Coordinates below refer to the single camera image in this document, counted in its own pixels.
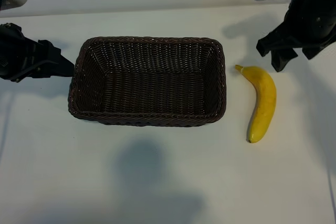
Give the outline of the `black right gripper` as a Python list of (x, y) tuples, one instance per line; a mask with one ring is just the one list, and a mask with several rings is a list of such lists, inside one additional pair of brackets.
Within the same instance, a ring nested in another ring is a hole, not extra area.
[[(294, 11), (294, 37), (298, 48), (307, 59), (314, 58), (335, 42), (335, 0), (298, 0)], [(292, 38), (288, 22), (282, 22), (267, 36), (258, 40), (256, 49), (262, 57), (271, 51), (271, 65), (276, 72), (284, 70), (287, 63), (298, 54), (290, 48)]]

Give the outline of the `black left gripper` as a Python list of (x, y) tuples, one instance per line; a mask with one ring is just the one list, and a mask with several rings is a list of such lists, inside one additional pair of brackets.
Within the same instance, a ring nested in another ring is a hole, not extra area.
[[(38, 66), (40, 44), (45, 63)], [(48, 40), (33, 41), (25, 37), (22, 28), (13, 24), (1, 24), (1, 78), (20, 82), (26, 77), (72, 77), (74, 64), (61, 55), (61, 49)]]

